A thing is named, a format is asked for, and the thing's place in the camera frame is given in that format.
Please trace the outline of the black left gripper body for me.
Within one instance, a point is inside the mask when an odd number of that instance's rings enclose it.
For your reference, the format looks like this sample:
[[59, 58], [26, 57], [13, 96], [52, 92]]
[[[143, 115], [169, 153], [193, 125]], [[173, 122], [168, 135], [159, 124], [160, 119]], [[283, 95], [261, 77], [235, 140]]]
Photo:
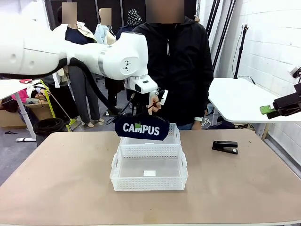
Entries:
[[149, 93], [141, 94], [137, 92], [128, 92], [128, 101], [130, 100], [133, 94], [135, 96], [131, 101], [131, 109], [132, 109], [131, 114], [132, 115], [149, 114], [148, 112]]

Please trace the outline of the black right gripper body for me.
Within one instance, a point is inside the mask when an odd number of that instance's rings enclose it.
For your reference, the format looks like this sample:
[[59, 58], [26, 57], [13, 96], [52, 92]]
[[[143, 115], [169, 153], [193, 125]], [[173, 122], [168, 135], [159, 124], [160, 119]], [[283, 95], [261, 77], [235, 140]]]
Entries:
[[298, 93], [275, 99], [273, 102], [274, 109], [281, 116], [289, 116], [301, 112], [301, 96]]

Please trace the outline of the navy Campus pencil pouch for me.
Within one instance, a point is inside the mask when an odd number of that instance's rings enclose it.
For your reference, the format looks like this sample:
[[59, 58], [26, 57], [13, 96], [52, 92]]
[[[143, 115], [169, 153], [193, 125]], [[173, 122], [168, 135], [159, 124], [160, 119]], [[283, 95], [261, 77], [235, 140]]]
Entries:
[[115, 122], [115, 131], [119, 137], [163, 141], [169, 133], [170, 122], [148, 114], [123, 115]]

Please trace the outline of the black stapler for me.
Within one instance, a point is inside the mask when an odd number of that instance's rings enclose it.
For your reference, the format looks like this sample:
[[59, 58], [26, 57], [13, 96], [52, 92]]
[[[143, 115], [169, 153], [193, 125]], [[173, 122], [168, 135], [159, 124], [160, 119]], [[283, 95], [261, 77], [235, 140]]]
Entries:
[[214, 141], [212, 149], [220, 152], [238, 154], [238, 143], [235, 141]]

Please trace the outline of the person's right hand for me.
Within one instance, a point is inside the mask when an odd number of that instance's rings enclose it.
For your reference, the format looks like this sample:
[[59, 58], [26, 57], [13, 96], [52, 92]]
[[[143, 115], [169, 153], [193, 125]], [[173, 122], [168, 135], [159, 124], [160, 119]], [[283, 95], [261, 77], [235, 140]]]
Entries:
[[161, 109], [162, 94], [158, 91], [153, 91], [150, 93], [149, 105], [147, 107], [148, 114], [153, 115]]

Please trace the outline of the white rounded table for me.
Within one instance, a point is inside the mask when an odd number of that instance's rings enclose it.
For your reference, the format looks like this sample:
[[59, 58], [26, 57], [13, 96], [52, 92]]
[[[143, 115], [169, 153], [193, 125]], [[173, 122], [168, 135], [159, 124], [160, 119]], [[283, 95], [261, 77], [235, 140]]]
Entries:
[[301, 112], [270, 120], [262, 115], [260, 107], [271, 105], [276, 98], [277, 96], [241, 78], [214, 78], [209, 89], [210, 102], [229, 122], [301, 122]]

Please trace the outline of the small white plastic basket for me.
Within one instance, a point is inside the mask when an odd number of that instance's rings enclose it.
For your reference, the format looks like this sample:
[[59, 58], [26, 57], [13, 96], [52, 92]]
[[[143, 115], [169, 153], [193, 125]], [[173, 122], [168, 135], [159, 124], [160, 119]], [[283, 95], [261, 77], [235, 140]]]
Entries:
[[170, 123], [169, 133], [163, 140], [147, 140], [147, 139], [136, 139], [129, 137], [121, 137], [120, 145], [137, 145], [137, 144], [181, 144], [180, 132], [175, 123]]

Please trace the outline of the large white plastic basket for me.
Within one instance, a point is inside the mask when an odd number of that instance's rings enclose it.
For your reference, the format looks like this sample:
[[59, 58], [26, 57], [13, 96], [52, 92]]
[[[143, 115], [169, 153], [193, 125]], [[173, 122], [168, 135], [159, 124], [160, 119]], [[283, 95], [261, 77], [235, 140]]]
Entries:
[[[155, 177], [144, 177], [155, 170]], [[183, 191], [188, 179], [187, 161], [180, 144], [120, 145], [111, 163], [115, 191]]]

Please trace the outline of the person in black jacket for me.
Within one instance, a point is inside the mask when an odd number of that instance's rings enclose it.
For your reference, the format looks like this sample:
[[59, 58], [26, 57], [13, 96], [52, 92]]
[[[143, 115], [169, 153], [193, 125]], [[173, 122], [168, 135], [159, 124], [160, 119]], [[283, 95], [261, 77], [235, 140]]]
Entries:
[[143, 23], [133, 29], [148, 45], [148, 74], [161, 89], [166, 102], [155, 115], [191, 130], [195, 117], [204, 117], [209, 88], [214, 79], [206, 29], [185, 17], [182, 23]]

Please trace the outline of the mannequin with navy shirt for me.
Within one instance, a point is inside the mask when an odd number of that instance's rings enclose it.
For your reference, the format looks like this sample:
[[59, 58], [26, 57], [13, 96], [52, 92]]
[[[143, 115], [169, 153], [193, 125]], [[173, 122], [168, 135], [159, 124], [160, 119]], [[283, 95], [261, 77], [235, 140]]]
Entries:
[[[92, 32], [85, 27], [83, 22], [77, 20], [77, 14], [76, 2], [63, 2], [57, 10], [57, 20], [60, 25], [54, 29], [55, 34], [63, 40], [79, 45], [96, 43]], [[100, 117], [99, 112], [98, 97], [86, 80], [84, 73], [79, 68], [71, 66], [64, 70], [71, 82], [81, 124], [90, 128], [97, 123], [103, 124], [104, 120]]]

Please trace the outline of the black tripod stand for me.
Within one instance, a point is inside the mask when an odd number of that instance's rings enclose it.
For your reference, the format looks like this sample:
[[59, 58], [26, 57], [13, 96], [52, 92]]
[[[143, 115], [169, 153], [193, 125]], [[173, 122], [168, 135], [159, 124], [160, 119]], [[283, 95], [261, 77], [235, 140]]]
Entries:
[[240, 39], [241, 43], [240, 43], [240, 47], [239, 47], [239, 53], [238, 53], [236, 68], [235, 68], [235, 72], [234, 72], [234, 79], [238, 78], [238, 71], [239, 71], [240, 61], [241, 61], [242, 52], [243, 52], [243, 49], [244, 49], [245, 37], [246, 37], [246, 33], [247, 33], [248, 29], [249, 29], [248, 24], [243, 24], [242, 35], [241, 35], [241, 39]]

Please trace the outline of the mannequin with light blue jacket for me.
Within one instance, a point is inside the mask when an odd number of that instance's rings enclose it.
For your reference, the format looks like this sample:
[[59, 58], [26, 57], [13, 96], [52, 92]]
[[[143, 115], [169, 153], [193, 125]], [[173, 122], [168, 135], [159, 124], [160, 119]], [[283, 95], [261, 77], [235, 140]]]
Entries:
[[[111, 45], [116, 42], [114, 33], [111, 32], [112, 24], [112, 9], [100, 8], [98, 10], [100, 23], [95, 29], [96, 41], [100, 44]], [[124, 90], [124, 82], [116, 81], [110, 78], [104, 78], [105, 88], [108, 92], [108, 100], [111, 105], [117, 106], [118, 93]]]

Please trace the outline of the mannequin with patterned hood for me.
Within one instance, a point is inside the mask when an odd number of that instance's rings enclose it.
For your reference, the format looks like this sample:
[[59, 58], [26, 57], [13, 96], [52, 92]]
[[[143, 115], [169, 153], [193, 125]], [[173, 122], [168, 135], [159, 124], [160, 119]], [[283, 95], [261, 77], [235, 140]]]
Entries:
[[142, 18], [136, 9], [131, 9], [127, 13], [127, 24], [119, 28], [116, 40], [118, 40], [123, 32], [131, 32], [136, 26], [142, 23]]

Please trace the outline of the black leaning poles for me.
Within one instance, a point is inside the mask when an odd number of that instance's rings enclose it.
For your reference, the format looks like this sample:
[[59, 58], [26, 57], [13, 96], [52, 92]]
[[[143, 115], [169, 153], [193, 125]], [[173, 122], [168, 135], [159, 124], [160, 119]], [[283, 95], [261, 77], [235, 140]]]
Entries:
[[213, 0], [208, 35], [214, 73], [219, 65], [219, 56], [236, 2], [237, 0]]

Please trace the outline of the pink cloth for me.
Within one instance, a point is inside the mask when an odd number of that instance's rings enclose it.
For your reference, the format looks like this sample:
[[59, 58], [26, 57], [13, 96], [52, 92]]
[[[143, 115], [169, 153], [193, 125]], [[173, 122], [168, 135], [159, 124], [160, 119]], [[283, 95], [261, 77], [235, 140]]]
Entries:
[[[22, 84], [28, 84], [28, 82], [31, 83], [32, 81], [31, 80], [20, 80], [19, 82]], [[19, 91], [18, 94], [20, 96], [22, 103], [27, 104], [27, 99], [29, 98], [29, 96], [27, 94], [27, 88], [24, 88], [23, 90]]]

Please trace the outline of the brown cardboard box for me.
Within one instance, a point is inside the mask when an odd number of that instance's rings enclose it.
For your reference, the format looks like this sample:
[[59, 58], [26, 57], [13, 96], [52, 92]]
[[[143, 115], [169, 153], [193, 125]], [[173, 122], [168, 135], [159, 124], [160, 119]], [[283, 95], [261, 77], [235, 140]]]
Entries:
[[[26, 105], [36, 115], [39, 120], [52, 118], [48, 103]], [[22, 116], [19, 113], [10, 113], [6, 110], [0, 110], [0, 127], [16, 127], [25, 128], [26, 124], [22, 121]]]

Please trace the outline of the white table with metal legs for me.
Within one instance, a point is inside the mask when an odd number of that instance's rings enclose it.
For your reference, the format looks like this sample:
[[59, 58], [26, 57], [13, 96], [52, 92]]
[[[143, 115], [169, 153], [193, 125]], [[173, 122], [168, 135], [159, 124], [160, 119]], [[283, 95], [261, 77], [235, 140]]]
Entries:
[[20, 80], [16, 79], [7, 79], [7, 80], [0, 80], [0, 100], [7, 98], [8, 96], [15, 95], [16, 101], [18, 106], [21, 110], [22, 117], [25, 120], [25, 124], [29, 130], [31, 137], [21, 137], [17, 138], [16, 142], [36, 142], [36, 135], [33, 130], [32, 123], [28, 117], [28, 113], [26, 112], [24, 105], [21, 101], [19, 91], [30, 87], [31, 85], [35, 85], [39, 83], [40, 80], [32, 80], [31, 84], [21, 83]]

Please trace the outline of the yellow-green frame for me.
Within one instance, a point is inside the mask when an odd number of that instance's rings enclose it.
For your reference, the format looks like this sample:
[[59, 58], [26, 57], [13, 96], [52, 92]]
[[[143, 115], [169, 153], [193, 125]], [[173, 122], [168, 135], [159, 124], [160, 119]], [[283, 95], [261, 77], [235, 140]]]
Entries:
[[60, 105], [60, 103], [57, 101], [57, 99], [54, 97], [54, 95], [50, 92], [49, 87], [44, 83], [44, 81], [42, 79], [40, 79], [40, 83], [45, 87], [46, 89], [46, 94], [45, 94], [45, 98], [48, 102], [50, 111], [51, 111], [51, 115], [53, 118], [56, 117], [55, 111], [52, 107], [51, 101], [50, 101], [50, 96], [56, 101], [56, 103], [59, 105], [59, 107], [61, 108], [61, 110], [64, 112], [64, 114], [67, 116], [67, 118], [69, 119], [69, 122], [66, 124], [66, 128], [68, 132], [73, 132], [77, 127], [78, 127], [78, 120], [77, 119], [72, 119], [69, 114], [64, 110], [64, 108]]

